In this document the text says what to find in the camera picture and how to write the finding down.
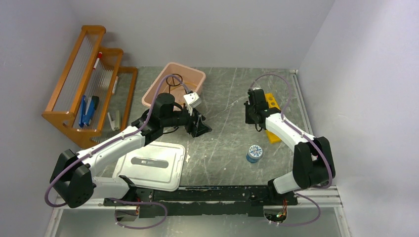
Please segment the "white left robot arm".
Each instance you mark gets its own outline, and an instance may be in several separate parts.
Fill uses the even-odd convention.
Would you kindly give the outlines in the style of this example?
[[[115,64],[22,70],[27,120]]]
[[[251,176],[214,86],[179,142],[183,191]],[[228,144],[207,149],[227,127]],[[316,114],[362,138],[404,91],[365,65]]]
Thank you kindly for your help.
[[[124,205],[136,201],[137,191],[126,177],[98,177],[97,172],[124,155],[160,138],[166,127],[184,127],[192,137],[211,131],[196,107],[202,100],[196,92],[183,96],[184,105],[172,94],[156,95],[149,109],[125,130],[104,142],[77,153],[70,149],[59,155],[44,201],[51,207],[76,208],[90,199],[117,198]]]

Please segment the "white metal tray lid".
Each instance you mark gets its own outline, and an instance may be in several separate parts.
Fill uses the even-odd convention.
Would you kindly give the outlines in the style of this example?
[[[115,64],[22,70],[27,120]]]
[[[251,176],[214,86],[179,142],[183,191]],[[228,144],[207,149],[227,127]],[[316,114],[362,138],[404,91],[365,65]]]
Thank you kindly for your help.
[[[113,177],[123,175],[138,187],[173,192],[180,184],[185,155],[183,145],[154,141],[121,157]]]

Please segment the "black wire ring tripod stand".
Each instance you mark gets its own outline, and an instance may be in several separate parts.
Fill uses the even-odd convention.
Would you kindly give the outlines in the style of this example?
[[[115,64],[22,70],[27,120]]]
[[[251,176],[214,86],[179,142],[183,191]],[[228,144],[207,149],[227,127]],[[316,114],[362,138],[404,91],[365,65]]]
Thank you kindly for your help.
[[[183,82],[183,77],[180,74],[172,74],[174,75],[174,77],[169,77],[166,79],[166,84],[169,87],[176,87],[176,86],[180,86],[181,83]]]

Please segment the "tan rubber tubing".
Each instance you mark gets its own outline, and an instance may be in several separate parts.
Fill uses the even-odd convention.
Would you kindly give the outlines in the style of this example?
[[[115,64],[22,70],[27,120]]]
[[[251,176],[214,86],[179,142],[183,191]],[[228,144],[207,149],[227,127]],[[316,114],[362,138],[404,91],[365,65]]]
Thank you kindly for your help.
[[[181,89],[183,89],[184,91],[195,91],[196,90],[196,88],[197,88],[197,85],[195,85],[195,84],[193,84],[193,83],[189,83],[189,82],[183,82],[183,83],[181,83],[181,85],[180,86],[176,86],[176,87],[169,87],[168,86],[168,89],[169,89],[169,91],[172,91],[172,90],[174,90],[174,89],[177,89],[177,88],[181,88]]]

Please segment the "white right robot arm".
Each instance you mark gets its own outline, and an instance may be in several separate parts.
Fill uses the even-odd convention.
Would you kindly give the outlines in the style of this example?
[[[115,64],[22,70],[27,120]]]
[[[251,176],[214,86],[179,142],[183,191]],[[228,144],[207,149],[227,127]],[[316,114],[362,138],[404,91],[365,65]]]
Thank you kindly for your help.
[[[272,188],[267,190],[266,196],[271,204],[279,204],[291,191],[331,185],[335,167],[328,139],[304,132],[280,109],[270,108],[261,88],[248,90],[245,122],[273,133],[293,152],[292,171],[268,182]]]

